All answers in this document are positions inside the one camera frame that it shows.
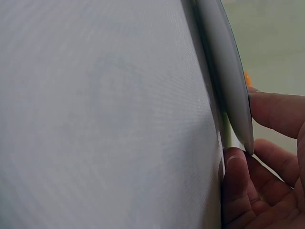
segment finger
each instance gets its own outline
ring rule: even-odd
[[[305,122],[305,97],[297,95],[249,93],[251,114],[268,128],[297,138]]]
[[[297,158],[300,167],[300,178],[305,192],[305,124],[301,127],[297,139]]]
[[[248,198],[252,207],[252,211],[258,216],[259,214],[267,211],[270,205],[262,201],[258,195],[253,182],[250,180],[248,184]]]
[[[238,227],[245,226],[255,218],[247,195],[250,180],[247,162],[242,150],[229,149],[225,155],[226,172],[222,185],[223,221],[238,222]]]
[[[255,155],[273,169],[289,186],[294,187],[300,176],[297,155],[264,139],[254,142]]]
[[[292,189],[262,166],[255,158],[247,157],[251,180],[262,198],[271,206],[282,200]]]
[[[258,92],[258,90],[256,88],[251,87],[251,86],[248,86],[247,89],[248,89],[248,93]]]

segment hand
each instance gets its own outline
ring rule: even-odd
[[[250,93],[251,113],[259,124],[297,139],[297,156],[262,139],[255,158],[237,148],[224,155],[223,224],[228,229],[305,228],[305,97]]]

